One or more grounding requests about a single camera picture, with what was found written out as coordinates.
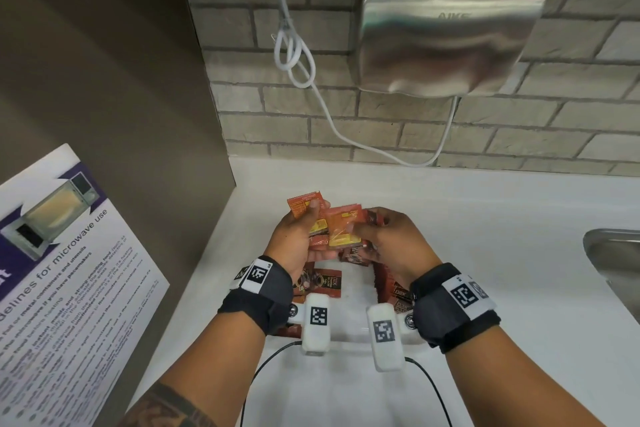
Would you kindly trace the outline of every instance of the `brick wall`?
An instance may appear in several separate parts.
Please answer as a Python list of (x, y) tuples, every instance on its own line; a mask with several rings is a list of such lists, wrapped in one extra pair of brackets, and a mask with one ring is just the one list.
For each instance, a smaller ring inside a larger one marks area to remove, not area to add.
[[(336, 139), (310, 91), (273, 65), (276, 0), (189, 0), (230, 155), (385, 162)], [(413, 162), (448, 99), (360, 92), (350, 0), (288, 0), (338, 129)], [(640, 0), (548, 0), (500, 94), (462, 98), (437, 165), (640, 176)]]

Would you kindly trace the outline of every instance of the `coiled white cable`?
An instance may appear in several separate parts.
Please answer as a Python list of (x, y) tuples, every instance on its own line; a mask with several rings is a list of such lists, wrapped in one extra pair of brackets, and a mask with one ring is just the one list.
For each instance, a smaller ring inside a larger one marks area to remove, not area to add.
[[(392, 155), (388, 152), (385, 152), (380, 149), (376, 149), (375, 147), (370, 147), (368, 145), (360, 144), (355, 140), (351, 140), (348, 137), (345, 137), (338, 131), (337, 128), (335, 128), (335, 124), (333, 123), (331, 114), (329, 113), (326, 103), (324, 102), (324, 98), (318, 91), (318, 88), (315, 83), (316, 62), (314, 60), (313, 55), (311, 54), (311, 51), (307, 47), (306, 43), (300, 37), (300, 35), (296, 32), (296, 29), (293, 26), (293, 20), (291, 19), (291, 15), (289, 13), (287, 0), (278, 0), (278, 4), (280, 6), (280, 11), (282, 13), (282, 20), (280, 22), (280, 27), (278, 28), (278, 33), (275, 38), (275, 47), (273, 49), (273, 59), (275, 61), (275, 64), (278, 69), (281, 69), (287, 72), (287, 75), (289, 75), (289, 79), (291, 80), (291, 83), (293, 83), (293, 86), (297, 88), (303, 88), (303, 89), (310, 88), (314, 92), (318, 102), (320, 103), (320, 106), (323, 109), (324, 116), (326, 116), (326, 119), (329, 122), (329, 125), (331, 126), (331, 130), (333, 131), (333, 133), (339, 139), (343, 140), (344, 142), (347, 142), (350, 145), (353, 145), (360, 149), (369, 150), (371, 152), (375, 152), (380, 155), (384, 155), (385, 157), (388, 157), (389, 159), (394, 160), (398, 164), (406, 165), (408, 167), (426, 167), (428, 165), (433, 164), (438, 158), (438, 156), (440, 155), (440, 152), (444, 147), (444, 142), (446, 141), (447, 136), (449, 135), (449, 131), (451, 130), (451, 124), (453, 122), (453, 117), (456, 114), (456, 109), (458, 108), (458, 102), (460, 100), (460, 97), (455, 96), (451, 102), (451, 111), (449, 112), (449, 118), (447, 119), (447, 124), (445, 125), (444, 133), (442, 134), (442, 139), (440, 140), (440, 144), (438, 145), (436, 152), (428, 161), (423, 162), (422, 164), (412, 164), (410, 162), (404, 162), (404, 160), (397, 158), (395, 155)], [(287, 48), (287, 59), (284, 62), (281, 59), (282, 57), (281, 50), (282, 50), (283, 42)], [(302, 64), (302, 61), (300, 61), (300, 57), (302, 56), (302, 54), (304, 54), (307, 58), (309, 69), (307, 69), (304, 66), (304, 64)], [(296, 77), (293, 75), (292, 70), (296, 66), (300, 68), (300, 71), (302, 71), (302, 74), (305, 76), (306, 80), (304, 82), (298, 81)]]

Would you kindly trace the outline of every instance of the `instruction poster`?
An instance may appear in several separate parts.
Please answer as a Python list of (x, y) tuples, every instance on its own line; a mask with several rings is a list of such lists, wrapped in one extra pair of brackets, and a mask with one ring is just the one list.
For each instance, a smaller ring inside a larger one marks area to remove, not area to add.
[(0, 425), (92, 425), (167, 288), (68, 145), (0, 185)]

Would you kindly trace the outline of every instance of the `white countertop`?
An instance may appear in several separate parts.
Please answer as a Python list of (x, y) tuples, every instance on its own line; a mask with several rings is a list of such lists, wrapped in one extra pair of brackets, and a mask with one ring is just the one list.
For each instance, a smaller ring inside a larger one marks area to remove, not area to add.
[[(492, 296), (504, 329), (546, 372), (608, 427), (637, 424), (640, 326), (589, 262), (582, 237), (597, 228), (640, 230), (640, 179), (230, 160), (238, 187), (134, 400), (211, 320), (237, 269), (260, 255), (288, 211), (286, 199), (319, 189), (333, 205), (409, 214), (436, 253)], [(289, 341), (268, 338), (263, 359)], [(293, 347), (271, 361), (252, 385), (244, 425), (446, 425), (415, 366), (380, 374), (369, 345), (334, 345), (325, 357)], [(432, 375), (453, 425), (471, 427), (439, 351), (424, 344), (405, 353)]]

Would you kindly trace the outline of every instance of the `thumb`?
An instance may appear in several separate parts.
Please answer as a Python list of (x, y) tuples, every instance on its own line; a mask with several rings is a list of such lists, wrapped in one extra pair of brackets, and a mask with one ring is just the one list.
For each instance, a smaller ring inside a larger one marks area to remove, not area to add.
[(347, 225), (347, 231), (360, 238), (373, 242), (374, 245), (377, 245), (380, 227), (370, 225), (368, 223), (349, 223)]
[(307, 231), (311, 230), (314, 226), (314, 223), (318, 219), (318, 215), (320, 214), (320, 201), (317, 199), (312, 199), (309, 203), (309, 207), (307, 208), (306, 213), (304, 213), (298, 222), (302, 227), (305, 227)]

